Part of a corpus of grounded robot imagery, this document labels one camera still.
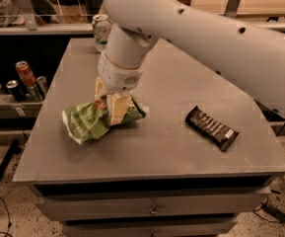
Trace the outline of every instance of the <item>crumpled green packet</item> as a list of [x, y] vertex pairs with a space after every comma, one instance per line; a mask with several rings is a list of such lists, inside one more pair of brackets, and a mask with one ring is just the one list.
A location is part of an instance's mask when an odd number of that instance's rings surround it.
[[[121, 124], [144, 118], [147, 110], [148, 108], [139, 107], [131, 100]], [[106, 97], [91, 103], [67, 108], [62, 112], [62, 119], [69, 136], [80, 145], [88, 140], [99, 139], [111, 128], [108, 125]]]

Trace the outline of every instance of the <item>gray tabletop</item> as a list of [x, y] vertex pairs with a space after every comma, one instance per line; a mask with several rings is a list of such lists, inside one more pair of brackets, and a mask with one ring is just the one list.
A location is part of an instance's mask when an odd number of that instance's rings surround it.
[[[160, 40], [146, 57], [133, 94], [150, 108], [97, 141], [74, 142], [64, 109], [94, 100], [92, 39], [71, 39], [14, 177], [30, 184], [285, 173], [285, 152], [252, 97]], [[240, 132], [227, 152], [184, 123], [198, 106]]]

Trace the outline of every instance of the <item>red can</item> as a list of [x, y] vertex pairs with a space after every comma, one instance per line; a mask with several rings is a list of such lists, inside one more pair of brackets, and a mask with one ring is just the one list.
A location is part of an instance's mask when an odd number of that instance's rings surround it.
[[36, 83], [34, 73], [27, 62], [19, 61], [16, 63], [15, 67], [25, 86], [32, 86]]

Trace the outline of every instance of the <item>soda can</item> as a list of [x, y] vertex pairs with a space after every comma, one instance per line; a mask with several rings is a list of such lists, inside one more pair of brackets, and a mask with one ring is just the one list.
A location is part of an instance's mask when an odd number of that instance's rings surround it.
[[17, 80], [9, 81], [6, 84], [6, 88], [16, 101], [21, 102], [26, 99], [26, 94], [21, 89], [21, 86]]
[[107, 46], [107, 39], [111, 29], [111, 21], [108, 15], [99, 14], [93, 16], [93, 29], [95, 48], [98, 52], [102, 52]]
[[45, 76], [39, 76], [36, 78], [36, 82], [39, 85], [40, 90], [42, 91], [43, 96], [46, 96], [46, 93], [48, 91], [47, 83], [46, 83], [46, 77]]
[[32, 86], [36, 83], [34, 73], [26, 61], [17, 62], [15, 67], [25, 86]]
[[30, 93], [31, 100], [34, 102], [40, 102], [43, 100], [41, 93], [37, 87], [37, 84], [27, 87], [28, 92]]

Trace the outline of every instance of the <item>drawer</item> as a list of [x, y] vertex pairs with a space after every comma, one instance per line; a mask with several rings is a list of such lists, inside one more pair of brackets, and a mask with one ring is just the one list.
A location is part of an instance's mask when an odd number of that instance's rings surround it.
[[43, 197], [36, 206], [53, 221], [239, 213], [252, 211], [269, 194], [269, 188], [257, 188], [182, 191], [178, 196], [167, 197], [105, 199]]
[[123, 221], [63, 226], [67, 237], [177, 237], [217, 235], [229, 232], [236, 218], [186, 218], [155, 221]]

